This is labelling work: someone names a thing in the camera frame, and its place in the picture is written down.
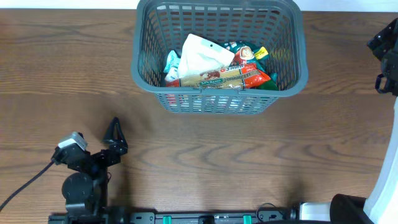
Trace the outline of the mint toilet wipes pack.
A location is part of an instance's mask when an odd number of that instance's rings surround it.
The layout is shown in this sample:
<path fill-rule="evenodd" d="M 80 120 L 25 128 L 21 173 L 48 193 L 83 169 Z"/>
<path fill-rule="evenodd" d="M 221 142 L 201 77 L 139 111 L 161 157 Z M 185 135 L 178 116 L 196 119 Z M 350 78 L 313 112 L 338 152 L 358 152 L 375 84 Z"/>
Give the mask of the mint toilet wipes pack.
<path fill-rule="evenodd" d="M 164 73 L 169 73 L 171 70 L 178 70 L 179 63 L 180 57 L 174 50 L 170 51 L 166 59 Z"/>

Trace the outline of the beige paper pouch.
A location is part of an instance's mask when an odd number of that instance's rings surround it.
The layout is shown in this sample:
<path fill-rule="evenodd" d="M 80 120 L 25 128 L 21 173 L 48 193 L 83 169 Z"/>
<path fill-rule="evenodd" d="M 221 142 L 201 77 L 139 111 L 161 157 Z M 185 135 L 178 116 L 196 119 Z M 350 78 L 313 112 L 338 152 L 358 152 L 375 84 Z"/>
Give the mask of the beige paper pouch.
<path fill-rule="evenodd" d="M 178 75 L 180 78 L 190 75 L 219 70 L 228 67 L 234 59 L 234 53 L 226 48 L 189 34 L 183 44 Z"/>

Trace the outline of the green lid jar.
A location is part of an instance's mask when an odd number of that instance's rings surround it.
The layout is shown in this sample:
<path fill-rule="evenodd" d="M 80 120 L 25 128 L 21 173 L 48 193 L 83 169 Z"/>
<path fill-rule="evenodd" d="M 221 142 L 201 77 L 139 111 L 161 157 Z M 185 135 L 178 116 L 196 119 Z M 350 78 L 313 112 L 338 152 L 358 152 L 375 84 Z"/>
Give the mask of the green lid jar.
<path fill-rule="evenodd" d="M 269 76 L 271 79 L 269 81 L 263 83 L 262 85 L 258 86 L 257 87 L 258 90 L 272 90 L 272 91 L 279 90 L 278 86 L 276 85 L 278 74 L 271 73 Z"/>

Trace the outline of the orange spaghetti packet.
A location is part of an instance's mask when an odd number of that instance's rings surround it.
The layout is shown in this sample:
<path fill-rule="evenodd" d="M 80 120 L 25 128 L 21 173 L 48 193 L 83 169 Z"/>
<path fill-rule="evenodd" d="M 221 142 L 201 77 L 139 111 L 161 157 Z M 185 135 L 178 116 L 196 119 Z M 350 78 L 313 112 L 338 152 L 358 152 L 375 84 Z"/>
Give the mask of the orange spaghetti packet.
<path fill-rule="evenodd" d="M 258 69 L 256 63 L 247 63 L 207 71 L 198 75 L 189 75 L 172 82 L 166 82 L 166 87 L 244 90 L 260 86 L 268 81 L 271 81 L 271 77 Z"/>

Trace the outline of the green instant coffee bag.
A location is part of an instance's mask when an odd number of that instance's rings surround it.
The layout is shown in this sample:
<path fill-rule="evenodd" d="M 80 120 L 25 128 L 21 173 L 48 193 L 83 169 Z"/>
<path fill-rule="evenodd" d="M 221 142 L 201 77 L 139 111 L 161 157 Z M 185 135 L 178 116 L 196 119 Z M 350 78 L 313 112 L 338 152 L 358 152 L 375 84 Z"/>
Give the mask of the green instant coffee bag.
<path fill-rule="evenodd" d="M 258 70 L 257 75 L 247 77 L 243 79 L 244 88 L 255 88 L 269 81 L 270 74 L 266 72 L 265 61 L 269 58 L 267 49 L 262 46 L 258 47 L 250 42 L 245 41 L 234 41 L 225 42 L 222 46 L 234 53 L 234 59 L 231 62 L 231 66 L 234 65 L 245 65 L 255 64 Z"/>

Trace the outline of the white tissue multipack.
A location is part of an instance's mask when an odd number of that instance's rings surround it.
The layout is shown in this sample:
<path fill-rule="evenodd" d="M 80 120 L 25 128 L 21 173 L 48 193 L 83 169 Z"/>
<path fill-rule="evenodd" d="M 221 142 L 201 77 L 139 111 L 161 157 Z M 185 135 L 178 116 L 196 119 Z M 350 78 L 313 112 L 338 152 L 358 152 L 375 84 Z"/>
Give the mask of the white tissue multipack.
<path fill-rule="evenodd" d="M 166 82 L 178 80 L 180 77 L 175 70 L 171 70 L 165 78 Z M 233 89 L 211 89 L 211 90 L 233 90 Z M 217 113 L 222 110 L 234 110 L 242 102 L 242 99 L 233 99 L 231 96 L 200 95 L 200 94 L 166 94 L 165 101 L 169 104 L 169 110 L 183 113 Z"/>

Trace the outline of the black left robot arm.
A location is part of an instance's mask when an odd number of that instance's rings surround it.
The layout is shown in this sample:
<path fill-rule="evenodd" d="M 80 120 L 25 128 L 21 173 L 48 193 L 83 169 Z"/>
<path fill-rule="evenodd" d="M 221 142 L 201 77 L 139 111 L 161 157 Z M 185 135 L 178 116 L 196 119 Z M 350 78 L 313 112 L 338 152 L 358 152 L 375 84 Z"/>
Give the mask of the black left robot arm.
<path fill-rule="evenodd" d="M 73 217 L 97 217 L 107 205 L 108 167 L 119 164 L 128 151 L 117 117 L 110 122 L 103 142 L 108 148 L 91 154 L 82 133 L 73 132 L 55 148 L 51 161 L 75 171 L 62 185 L 67 212 Z"/>

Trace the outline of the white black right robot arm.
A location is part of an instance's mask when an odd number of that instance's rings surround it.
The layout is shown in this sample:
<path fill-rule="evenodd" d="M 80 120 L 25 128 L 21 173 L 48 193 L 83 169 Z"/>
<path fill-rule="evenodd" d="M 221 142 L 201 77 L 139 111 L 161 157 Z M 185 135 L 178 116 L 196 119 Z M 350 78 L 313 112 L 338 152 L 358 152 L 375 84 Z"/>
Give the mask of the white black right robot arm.
<path fill-rule="evenodd" d="M 381 63 L 374 89 L 397 96 L 397 19 L 367 42 Z M 336 194 L 328 203 L 304 202 L 287 210 L 281 223 L 397 223 L 397 100 L 389 143 L 372 191 L 367 197 Z"/>

